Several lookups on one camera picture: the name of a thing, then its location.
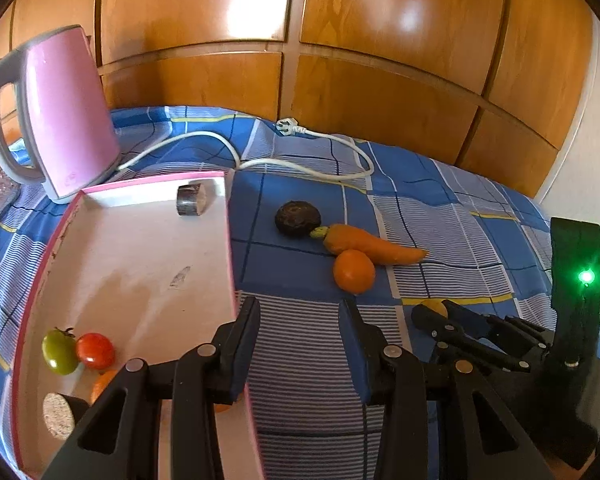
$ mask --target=carrot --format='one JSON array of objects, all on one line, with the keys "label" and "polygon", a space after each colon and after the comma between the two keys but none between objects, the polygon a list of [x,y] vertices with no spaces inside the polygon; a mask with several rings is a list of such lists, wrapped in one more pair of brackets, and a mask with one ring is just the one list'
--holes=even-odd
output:
[{"label": "carrot", "polygon": [[422,260],[429,251],[416,247],[402,247],[382,240],[364,229],[351,225],[333,224],[321,226],[310,233],[311,238],[321,239],[331,254],[354,249],[365,253],[377,265],[411,265]]}]

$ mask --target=green led light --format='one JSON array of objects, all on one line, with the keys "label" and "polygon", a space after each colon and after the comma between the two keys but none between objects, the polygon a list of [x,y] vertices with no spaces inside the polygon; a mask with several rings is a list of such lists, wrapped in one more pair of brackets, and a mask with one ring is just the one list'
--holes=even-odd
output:
[{"label": "green led light", "polygon": [[587,269],[578,274],[578,279],[585,285],[589,285],[589,283],[593,283],[593,280],[596,279],[596,275],[593,273],[593,270]]}]

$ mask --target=white cable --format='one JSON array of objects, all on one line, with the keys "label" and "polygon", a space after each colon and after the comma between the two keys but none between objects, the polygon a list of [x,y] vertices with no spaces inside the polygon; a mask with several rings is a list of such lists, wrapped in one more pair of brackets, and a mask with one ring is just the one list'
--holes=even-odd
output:
[{"label": "white cable", "polygon": [[131,160],[126,161],[124,164],[120,164],[116,168],[116,170],[117,171],[126,170],[126,168],[134,165],[138,160],[140,160],[144,156],[148,155],[149,153],[153,152],[154,150],[157,150],[158,148],[161,148],[163,146],[166,146],[167,144],[170,144],[171,142],[175,142],[176,140],[180,140],[180,139],[186,139],[187,137],[198,137],[198,136],[213,137],[214,139],[217,139],[220,142],[222,142],[227,147],[227,149],[231,153],[232,157],[234,158],[236,170],[246,170],[247,168],[253,168],[254,166],[262,166],[264,164],[271,164],[272,166],[281,166],[283,168],[289,168],[291,170],[301,171],[302,173],[308,174],[310,176],[314,176],[315,178],[320,178],[322,180],[327,180],[330,182],[340,182],[343,180],[355,180],[358,178],[366,178],[366,177],[372,175],[373,172],[376,170],[376,168],[374,167],[374,164],[371,161],[371,159],[369,158],[369,156],[363,150],[361,150],[359,147],[357,147],[354,143],[349,142],[348,140],[341,139],[339,137],[335,137],[335,136],[332,136],[329,134],[320,134],[318,132],[312,132],[311,130],[307,130],[306,128],[303,128],[302,126],[298,126],[298,122],[294,119],[279,120],[276,123],[276,127],[284,136],[289,136],[289,135],[293,135],[293,134],[309,134],[314,137],[322,137],[324,139],[335,140],[336,142],[339,142],[340,144],[344,144],[345,146],[348,146],[349,148],[354,150],[356,153],[358,153],[360,156],[362,156],[362,158],[364,158],[366,163],[368,164],[369,169],[365,170],[365,171],[361,171],[359,173],[334,175],[334,174],[329,174],[329,173],[322,173],[321,171],[315,171],[315,170],[312,170],[311,168],[306,168],[305,166],[300,166],[300,164],[290,162],[289,160],[282,160],[280,158],[254,158],[253,160],[245,160],[243,162],[240,160],[240,155],[238,155],[238,152],[233,147],[233,145],[228,140],[226,140],[223,136],[216,134],[215,132],[200,131],[200,132],[188,132],[185,134],[180,134],[175,137],[170,137],[169,139],[162,140],[161,142],[158,142],[157,144],[154,144],[150,148],[147,148],[143,152],[139,153]]},{"label": "white cable", "polygon": [[161,142],[158,142],[157,144],[154,144],[150,148],[147,148],[146,150],[144,150],[144,152],[138,153],[131,160],[126,161],[124,164],[120,164],[116,168],[116,171],[126,170],[126,168],[128,168],[129,166],[134,165],[138,160],[140,160],[141,158],[144,158],[145,156],[149,155],[149,153],[154,152],[158,148],[166,146],[167,144],[171,144],[172,142],[175,142],[176,140],[186,139],[187,137],[197,137],[197,136],[200,136],[200,137],[213,137],[214,139],[218,139],[231,152],[231,154],[232,154],[232,156],[234,158],[236,170],[240,167],[240,155],[238,155],[238,152],[235,151],[235,148],[232,146],[232,144],[228,140],[226,140],[222,135],[216,134],[215,132],[188,132],[186,134],[180,134],[180,135],[177,135],[175,137],[169,137],[168,139],[164,139]]}]

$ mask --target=bed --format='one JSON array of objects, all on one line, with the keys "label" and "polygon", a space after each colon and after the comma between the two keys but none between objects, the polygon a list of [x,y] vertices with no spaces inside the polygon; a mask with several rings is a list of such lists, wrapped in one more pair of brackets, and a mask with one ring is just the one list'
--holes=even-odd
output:
[{"label": "bed", "polygon": [[[212,130],[243,159],[273,156],[333,174],[362,167],[337,142],[283,137],[270,121],[224,108],[128,108],[113,111],[112,118],[123,160],[169,136]],[[334,184],[272,166],[232,175],[236,295],[254,294],[262,306],[249,381],[269,480],[372,478],[382,424],[382,407],[362,406],[350,381],[333,257],[316,240],[285,238],[275,229],[274,214],[288,200],[314,204],[325,225],[348,223],[430,251],[416,266],[378,267],[374,286],[358,297],[365,320],[423,360],[433,339],[410,325],[410,309],[423,298],[450,298],[476,312],[555,325],[549,222],[531,200],[401,148],[356,142],[376,165],[371,177]],[[21,144],[11,149],[27,161]],[[233,172],[233,165],[217,140],[195,137],[151,153],[113,180],[198,169]],[[27,293],[65,207],[52,203],[42,186],[23,186],[0,216],[0,453],[14,467],[11,364]],[[433,459],[435,416],[432,407]],[[430,478],[437,478],[437,460],[430,460]]]}]

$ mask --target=pink tray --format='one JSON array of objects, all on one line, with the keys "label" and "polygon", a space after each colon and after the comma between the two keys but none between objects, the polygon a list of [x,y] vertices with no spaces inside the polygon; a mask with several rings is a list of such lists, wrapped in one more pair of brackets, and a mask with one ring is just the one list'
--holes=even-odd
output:
[{"label": "pink tray", "polygon": [[[178,186],[195,181],[203,181],[210,203],[201,216],[178,216]],[[97,377],[82,365],[68,376],[53,373],[41,352],[49,329],[107,335],[116,347],[112,368],[120,368],[133,357],[149,364],[177,359],[235,319],[227,187],[221,171],[178,173],[90,187],[71,202],[43,255],[16,348],[12,430],[27,475],[39,478],[61,445],[44,426],[44,396],[89,399]],[[165,402],[158,457],[164,480],[170,419]],[[216,424],[225,478],[264,478],[248,389]]]}]

